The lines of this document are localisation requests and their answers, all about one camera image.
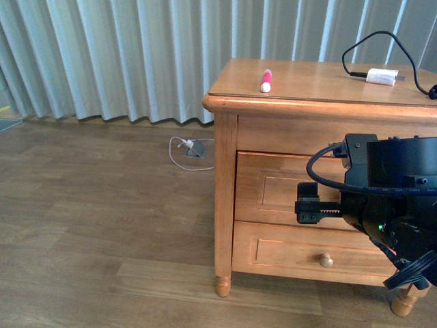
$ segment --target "lower drawer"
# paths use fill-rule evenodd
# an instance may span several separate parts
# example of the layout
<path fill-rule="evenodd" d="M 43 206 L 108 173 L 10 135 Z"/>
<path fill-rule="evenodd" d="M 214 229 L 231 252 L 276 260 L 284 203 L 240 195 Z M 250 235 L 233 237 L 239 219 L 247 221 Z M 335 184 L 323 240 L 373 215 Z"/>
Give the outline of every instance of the lower drawer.
<path fill-rule="evenodd" d="M 322 254 L 333 260 L 322 267 Z M 381 286 L 395 267 L 355 231 L 235 222 L 232 270 Z"/>

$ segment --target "curtain fold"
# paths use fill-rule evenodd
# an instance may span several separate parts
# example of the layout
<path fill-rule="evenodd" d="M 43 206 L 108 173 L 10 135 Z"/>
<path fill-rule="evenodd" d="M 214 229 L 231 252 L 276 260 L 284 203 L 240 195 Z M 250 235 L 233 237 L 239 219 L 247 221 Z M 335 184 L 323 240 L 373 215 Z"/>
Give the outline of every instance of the curtain fold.
<path fill-rule="evenodd" d="M 0 0 L 0 82 L 23 115 L 203 123 L 232 57 L 339 62 L 376 30 L 437 72 L 435 0 Z M 377 36 L 349 62 L 407 64 Z"/>

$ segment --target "black wire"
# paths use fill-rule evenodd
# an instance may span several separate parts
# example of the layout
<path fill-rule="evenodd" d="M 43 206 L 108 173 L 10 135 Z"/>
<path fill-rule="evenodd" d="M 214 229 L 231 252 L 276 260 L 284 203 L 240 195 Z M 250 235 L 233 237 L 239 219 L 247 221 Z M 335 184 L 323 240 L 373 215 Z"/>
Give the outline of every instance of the black wire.
<path fill-rule="evenodd" d="M 437 189 L 435 188 L 416 189 L 416 188 L 380 188 L 380 187 L 354 186 L 352 184 L 346 184 L 346 183 L 325 179 L 317 175 L 313 171 L 313 165 L 318 159 L 320 159 L 323 155 L 327 154 L 328 152 L 331 152 L 336 149 L 341 149 L 342 147 L 343 147 L 342 143 L 336 143 L 335 145 L 320 150 L 314 156 L 312 156 L 307 163 L 307 173 L 310 176 L 310 178 L 312 178 L 314 181 L 324 186 L 338 189 L 341 191 L 349 191 L 351 193 L 364 193 L 367 195 L 393 195 L 393 196 L 401 196 L 401 195 L 437 196 Z"/>
<path fill-rule="evenodd" d="M 397 38 L 397 36 L 389 31 L 376 31 L 373 32 L 372 34 L 369 34 L 368 36 L 366 36 L 364 39 L 362 39 L 360 42 L 354 44 L 353 46 L 351 46 L 348 50 L 346 50 L 343 55 L 341 56 L 341 62 L 343 63 L 343 67 L 344 70 L 351 75 L 351 72 L 346 68 L 346 64 L 344 62 L 344 57 L 346 56 L 346 53 L 348 53 L 349 51 L 351 51 L 353 48 L 355 48 L 356 46 L 360 45 L 361 43 L 363 43 L 364 41 L 366 41 L 368 38 L 374 36 L 375 34 L 386 34 L 388 36 L 391 36 L 397 43 L 397 45 L 400 47 L 400 49 L 406 54 L 406 56 L 408 57 L 408 59 L 410 60 L 410 63 L 412 65 L 412 71 L 413 71 L 413 76 L 414 76 L 414 83 L 417 86 L 417 89 L 419 89 L 423 94 L 426 94 L 428 96 L 428 92 L 426 92 L 419 84 L 419 81 L 417 79 L 417 69 L 416 69 L 416 64 L 414 63 L 414 61 L 412 60 L 410 54 L 408 53 L 408 51 L 404 48 L 404 46 L 402 45 L 402 43 L 399 41 L 399 39 Z"/>

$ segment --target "turned wooden leg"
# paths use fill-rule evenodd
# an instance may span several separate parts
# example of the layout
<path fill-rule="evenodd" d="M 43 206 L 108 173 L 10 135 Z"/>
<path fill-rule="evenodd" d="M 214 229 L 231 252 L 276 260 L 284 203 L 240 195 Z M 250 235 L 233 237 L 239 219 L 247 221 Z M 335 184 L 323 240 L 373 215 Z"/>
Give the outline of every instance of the turned wooden leg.
<path fill-rule="evenodd" d="M 428 292 L 429 287 L 423 290 L 418 290 L 413 284 L 406 289 L 400 289 L 395 300 L 391 304 L 391 310 L 394 314 L 400 317 L 409 315 L 412 307 L 421 297 L 424 297 Z"/>
<path fill-rule="evenodd" d="M 220 297 L 226 297 L 231 290 L 231 278 L 217 277 L 216 279 L 216 293 Z"/>

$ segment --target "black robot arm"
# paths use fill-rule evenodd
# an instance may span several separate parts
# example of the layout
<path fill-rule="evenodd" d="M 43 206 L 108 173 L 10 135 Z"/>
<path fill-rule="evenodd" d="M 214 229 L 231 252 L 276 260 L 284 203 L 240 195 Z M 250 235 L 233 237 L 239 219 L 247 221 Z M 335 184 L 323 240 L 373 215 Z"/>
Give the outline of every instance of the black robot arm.
<path fill-rule="evenodd" d="M 344 183 L 317 175 L 313 164 L 333 152 L 347 168 Z M 298 185 L 298 222 L 316 224 L 343 217 L 368 235 L 399 269 L 384 284 L 437 284 L 437 138 L 378 141 L 376 135 L 348 134 L 314 155 L 307 165 L 316 182 L 340 190 L 341 201 L 321 202 L 316 182 Z"/>

